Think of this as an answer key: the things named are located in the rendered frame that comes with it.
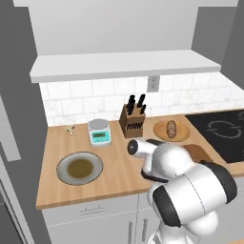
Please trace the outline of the wooden knife block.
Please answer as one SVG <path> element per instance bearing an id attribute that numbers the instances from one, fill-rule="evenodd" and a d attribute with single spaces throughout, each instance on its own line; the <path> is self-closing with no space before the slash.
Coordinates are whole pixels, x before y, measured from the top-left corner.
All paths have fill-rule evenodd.
<path id="1" fill-rule="evenodd" d="M 145 118 L 145 113 L 141 113 L 141 109 L 137 106 L 133 108 L 132 113 L 128 113 L 128 109 L 126 108 L 126 105 L 124 105 L 119 119 L 119 124 L 124 137 L 142 137 Z"/>

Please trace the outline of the white kitchen scale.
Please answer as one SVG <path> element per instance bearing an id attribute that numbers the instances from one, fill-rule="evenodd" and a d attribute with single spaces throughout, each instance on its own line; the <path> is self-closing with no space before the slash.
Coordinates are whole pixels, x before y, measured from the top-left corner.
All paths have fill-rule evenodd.
<path id="1" fill-rule="evenodd" d="M 106 119 L 93 119 L 88 122 L 88 134 L 93 147 L 110 146 L 112 143 L 111 128 Z"/>

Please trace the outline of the brown bread pastry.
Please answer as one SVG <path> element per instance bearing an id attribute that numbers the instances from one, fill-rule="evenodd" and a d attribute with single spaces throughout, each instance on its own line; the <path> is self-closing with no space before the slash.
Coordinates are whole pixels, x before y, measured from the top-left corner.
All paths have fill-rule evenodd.
<path id="1" fill-rule="evenodd" d="M 174 138 L 176 136 L 176 123 L 173 120 L 167 123 L 167 135 L 169 138 Z"/>

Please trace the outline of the grey plate with brown centre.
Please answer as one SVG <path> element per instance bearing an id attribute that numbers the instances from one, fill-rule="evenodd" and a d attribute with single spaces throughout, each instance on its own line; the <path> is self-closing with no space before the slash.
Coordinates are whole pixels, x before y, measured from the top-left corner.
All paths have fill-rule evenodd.
<path id="1" fill-rule="evenodd" d="M 64 183 L 80 186 L 93 182 L 103 172 L 102 159 L 92 152 L 74 152 L 60 160 L 57 177 Z"/>

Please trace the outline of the white cupboard door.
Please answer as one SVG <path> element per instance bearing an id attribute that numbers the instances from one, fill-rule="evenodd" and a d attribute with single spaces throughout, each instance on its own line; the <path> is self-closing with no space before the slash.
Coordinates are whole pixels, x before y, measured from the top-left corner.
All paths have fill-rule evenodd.
<path id="1" fill-rule="evenodd" d="M 142 229 L 143 229 L 143 219 L 148 218 L 148 226 L 146 233 L 145 243 L 141 241 Z M 156 216 L 152 208 L 139 210 L 137 217 L 137 229 L 136 229 L 136 241 L 135 244 L 148 244 L 149 239 L 153 236 L 156 229 L 159 226 L 159 218 Z"/>
<path id="2" fill-rule="evenodd" d="M 132 243 L 136 212 L 107 215 L 49 226 L 51 244 L 128 244 L 129 221 Z"/>

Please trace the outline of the black hob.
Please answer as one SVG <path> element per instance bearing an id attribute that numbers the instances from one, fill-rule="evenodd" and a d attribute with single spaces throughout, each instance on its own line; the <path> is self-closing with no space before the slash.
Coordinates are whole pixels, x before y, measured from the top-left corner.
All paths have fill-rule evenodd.
<path id="1" fill-rule="evenodd" d="M 186 118 L 228 164 L 244 161 L 244 110 L 189 114 Z"/>

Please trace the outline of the grey fridge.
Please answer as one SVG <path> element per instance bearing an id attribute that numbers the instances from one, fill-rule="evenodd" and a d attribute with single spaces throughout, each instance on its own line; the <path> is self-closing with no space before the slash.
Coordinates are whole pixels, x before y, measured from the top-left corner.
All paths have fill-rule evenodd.
<path id="1" fill-rule="evenodd" d="M 20 154 L 4 165 L 30 228 L 31 244 L 51 244 L 43 215 L 35 208 L 48 128 L 40 88 L 30 78 L 36 57 L 29 9 L 0 0 L 0 97 Z"/>

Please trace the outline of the white drawer front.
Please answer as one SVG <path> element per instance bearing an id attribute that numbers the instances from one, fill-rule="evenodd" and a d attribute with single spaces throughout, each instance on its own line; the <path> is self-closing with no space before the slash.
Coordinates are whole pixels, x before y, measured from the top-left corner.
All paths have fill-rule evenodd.
<path id="1" fill-rule="evenodd" d="M 87 209 L 105 207 L 106 211 L 103 213 L 94 213 L 88 215 L 80 215 L 80 211 Z M 66 223 L 72 223 L 79 220 L 96 218 L 111 214 L 129 213 L 137 209 L 137 195 L 119 196 L 115 198 L 108 198 L 92 202 L 85 202 L 80 204 L 73 204 L 70 206 L 62 206 L 50 208 L 42 211 L 46 225 L 56 226 Z"/>

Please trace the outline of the grey wall outlet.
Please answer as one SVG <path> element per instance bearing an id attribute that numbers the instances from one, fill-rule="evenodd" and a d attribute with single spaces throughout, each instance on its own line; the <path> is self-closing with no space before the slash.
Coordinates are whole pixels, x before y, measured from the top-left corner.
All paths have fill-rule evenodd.
<path id="1" fill-rule="evenodd" d="M 159 81 L 159 76 L 149 76 L 147 92 L 157 92 L 159 90 Z"/>

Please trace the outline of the white wall cabinet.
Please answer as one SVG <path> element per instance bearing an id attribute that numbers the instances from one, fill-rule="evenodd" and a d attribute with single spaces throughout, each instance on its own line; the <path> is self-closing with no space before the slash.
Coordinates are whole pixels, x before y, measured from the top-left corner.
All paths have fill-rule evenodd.
<path id="1" fill-rule="evenodd" d="M 192 49 L 197 14 L 238 0 L 13 0 L 30 14 L 33 83 L 219 71 Z"/>

